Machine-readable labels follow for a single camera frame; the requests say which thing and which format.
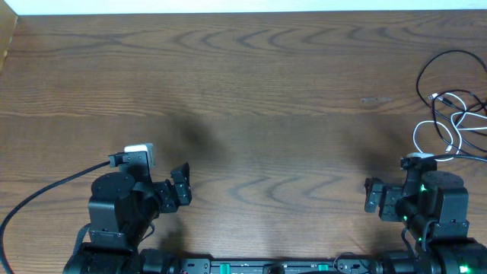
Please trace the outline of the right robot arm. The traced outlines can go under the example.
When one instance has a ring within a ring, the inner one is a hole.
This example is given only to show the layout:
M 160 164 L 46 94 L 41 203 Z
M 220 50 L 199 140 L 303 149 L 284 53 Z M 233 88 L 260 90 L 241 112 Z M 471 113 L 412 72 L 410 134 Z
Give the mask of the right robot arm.
M 404 184 L 366 179 L 364 210 L 381 221 L 401 222 L 415 244 L 384 252 L 370 273 L 464 274 L 486 271 L 486 247 L 469 237 L 469 194 L 463 179 L 438 170 L 435 156 L 403 158 Z

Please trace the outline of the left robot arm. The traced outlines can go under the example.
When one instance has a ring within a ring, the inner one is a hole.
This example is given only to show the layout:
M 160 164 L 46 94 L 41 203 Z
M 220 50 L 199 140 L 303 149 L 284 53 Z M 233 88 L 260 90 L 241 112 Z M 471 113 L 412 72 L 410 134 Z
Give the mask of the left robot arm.
M 191 203 L 190 168 L 174 168 L 170 179 L 153 182 L 146 151 L 120 152 L 109 157 L 114 172 L 91 185 L 90 222 L 79 232 L 63 271 L 85 273 L 160 273 L 181 271 L 173 255 L 140 250 L 161 214 L 175 213 Z

